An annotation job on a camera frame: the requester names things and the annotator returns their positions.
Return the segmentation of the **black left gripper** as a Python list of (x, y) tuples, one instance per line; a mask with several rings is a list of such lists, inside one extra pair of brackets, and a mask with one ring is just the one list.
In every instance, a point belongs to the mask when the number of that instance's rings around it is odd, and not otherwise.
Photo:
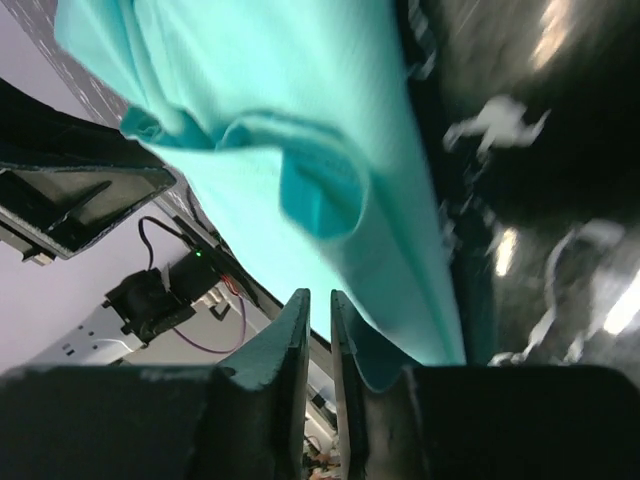
[[(118, 130), (1, 84), (1, 240), (45, 266), (90, 248), (172, 188), (163, 162)], [(121, 331), (148, 344), (195, 314), (220, 280), (199, 252), (142, 270), (106, 294)]]

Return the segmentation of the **teal t shirt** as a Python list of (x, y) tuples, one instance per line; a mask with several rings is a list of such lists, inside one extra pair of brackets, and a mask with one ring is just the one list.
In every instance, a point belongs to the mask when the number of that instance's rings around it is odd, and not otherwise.
[(62, 1), (54, 33), (321, 335), (340, 290), (419, 363), (465, 363), (393, 2)]

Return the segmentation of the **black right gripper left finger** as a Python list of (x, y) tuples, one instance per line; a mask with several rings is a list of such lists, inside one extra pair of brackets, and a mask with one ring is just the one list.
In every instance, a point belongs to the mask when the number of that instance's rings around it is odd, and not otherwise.
[(1, 379), (5, 479), (297, 479), (310, 293), (214, 365), (33, 366)]

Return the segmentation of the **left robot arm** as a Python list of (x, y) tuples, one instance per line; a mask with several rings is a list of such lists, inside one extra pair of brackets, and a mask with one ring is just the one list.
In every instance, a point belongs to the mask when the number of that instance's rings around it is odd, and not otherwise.
[(239, 263), (184, 215), (155, 215), (175, 183), (118, 131), (1, 86), (1, 238), (25, 261), (61, 267), (26, 288), (40, 333), (62, 336), (37, 364), (101, 364), (177, 335), (219, 357), (268, 326)]

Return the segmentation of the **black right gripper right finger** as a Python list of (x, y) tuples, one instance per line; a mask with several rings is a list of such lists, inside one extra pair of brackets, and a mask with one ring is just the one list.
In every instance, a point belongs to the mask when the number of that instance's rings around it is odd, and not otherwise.
[(600, 366), (428, 367), (331, 294), (347, 479), (635, 479), (639, 392)]

